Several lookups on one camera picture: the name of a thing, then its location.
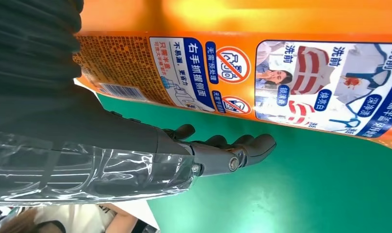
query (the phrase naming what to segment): red stripe graphic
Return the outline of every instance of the red stripe graphic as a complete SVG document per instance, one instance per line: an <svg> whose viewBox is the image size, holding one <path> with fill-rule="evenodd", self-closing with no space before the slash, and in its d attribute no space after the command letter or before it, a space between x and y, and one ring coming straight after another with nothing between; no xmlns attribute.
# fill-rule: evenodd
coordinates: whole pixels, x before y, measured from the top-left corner
<svg viewBox="0 0 392 233"><path fill-rule="evenodd" d="M300 115L305 117L306 116L306 107L302 104L298 104L298 106L300 109Z"/></svg>
<svg viewBox="0 0 392 233"><path fill-rule="evenodd" d="M313 86L314 86L314 84L316 83L316 77L314 77L314 76L311 76L310 78L309 78L309 82L308 82L308 84L306 85L306 87L305 87L305 89L304 90L302 90L302 91L299 91L301 94L305 94L305 93L308 93L309 91L311 91L312 90L312 88L313 88Z"/></svg>
<svg viewBox="0 0 392 233"><path fill-rule="evenodd" d="M316 90L315 93L318 93L323 87L325 87L325 86L320 85L319 88Z"/></svg>
<svg viewBox="0 0 392 233"><path fill-rule="evenodd" d="M291 93L292 93L292 94L294 94L294 93L293 93L294 91L299 90L299 88L300 88L300 86L302 85L302 82L303 82L304 79L305 79L305 76L303 76L303 75L299 75L299 76L297 77L296 83L294 84L294 86L293 86L293 88L292 88L292 90L291 90Z"/></svg>
<svg viewBox="0 0 392 233"><path fill-rule="evenodd" d="M306 49L305 46L300 46L297 52L297 62L299 62L299 72L306 72L306 60L303 51Z"/></svg>
<svg viewBox="0 0 392 233"><path fill-rule="evenodd" d="M314 110L313 106L311 106L311 105L309 105L309 104L307 104L307 103L304 103L304 104L310 107L310 111L311 111L312 113L314 113L314 112L315 112L315 110Z"/></svg>
<svg viewBox="0 0 392 233"><path fill-rule="evenodd" d="M290 108L291 113L296 114L296 109L294 108L294 101L293 100L289 100L289 108Z"/></svg>
<svg viewBox="0 0 392 233"><path fill-rule="evenodd" d="M319 56L315 52L308 52L312 62L312 73L317 74L319 72Z"/></svg>

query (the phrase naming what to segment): white shirt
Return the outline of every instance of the white shirt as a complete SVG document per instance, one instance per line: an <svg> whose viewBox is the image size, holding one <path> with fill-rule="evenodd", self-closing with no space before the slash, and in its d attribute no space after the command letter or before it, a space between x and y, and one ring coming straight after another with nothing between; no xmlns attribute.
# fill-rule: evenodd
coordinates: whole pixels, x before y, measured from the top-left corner
<svg viewBox="0 0 392 233"><path fill-rule="evenodd" d="M95 204L38 207L34 222L59 221L65 233L103 233L116 212Z"/></svg>

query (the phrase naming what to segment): screw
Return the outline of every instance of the screw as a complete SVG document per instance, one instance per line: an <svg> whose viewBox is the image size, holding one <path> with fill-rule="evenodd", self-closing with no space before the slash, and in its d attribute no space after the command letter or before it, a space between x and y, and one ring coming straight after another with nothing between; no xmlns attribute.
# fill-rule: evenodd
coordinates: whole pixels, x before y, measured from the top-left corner
<svg viewBox="0 0 392 233"><path fill-rule="evenodd" d="M239 166L239 160L237 159L237 157L232 157L229 161L229 169L231 171L235 171L238 166Z"/></svg>
<svg viewBox="0 0 392 233"><path fill-rule="evenodd" d="M198 164L193 164L192 172L198 172L200 170L200 166Z"/></svg>

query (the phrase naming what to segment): robotic hand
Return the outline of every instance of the robotic hand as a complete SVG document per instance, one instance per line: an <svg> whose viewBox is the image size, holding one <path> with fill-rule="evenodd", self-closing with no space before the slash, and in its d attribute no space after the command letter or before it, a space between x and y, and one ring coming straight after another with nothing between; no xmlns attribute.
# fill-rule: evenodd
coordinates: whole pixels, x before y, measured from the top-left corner
<svg viewBox="0 0 392 233"><path fill-rule="evenodd" d="M274 138L262 134L256 138L243 135L232 144L221 135L215 135L206 141L181 142L194 134L192 125L182 125L176 130L164 130L170 138L195 156L192 170L197 176L209 176L236 171L264 160L276 147Z"/></svg>

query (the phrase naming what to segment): product label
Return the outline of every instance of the product label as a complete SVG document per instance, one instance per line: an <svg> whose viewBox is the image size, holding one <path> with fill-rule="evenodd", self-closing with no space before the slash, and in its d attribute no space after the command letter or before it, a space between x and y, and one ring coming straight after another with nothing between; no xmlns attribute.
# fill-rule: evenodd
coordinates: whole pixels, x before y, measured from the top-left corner
<svg viewBox="0 0 392 233"><path fill-rule="evenodd" d="M392 44L263 41L260 120L364 137L392 126Z"/></svg>
<svg viewBox="0 0 392 233"><path fill-rule="evenodd" d="M150 44L163 86L176 106L214 112L201 43L194 38L151 37Z"/></svg>
<svg viewBox="0 0 392 233"><path fill-rule="evenodd" d="M107 96L368 138L392 127L392 43L92 34L74 60Z"/></svg>

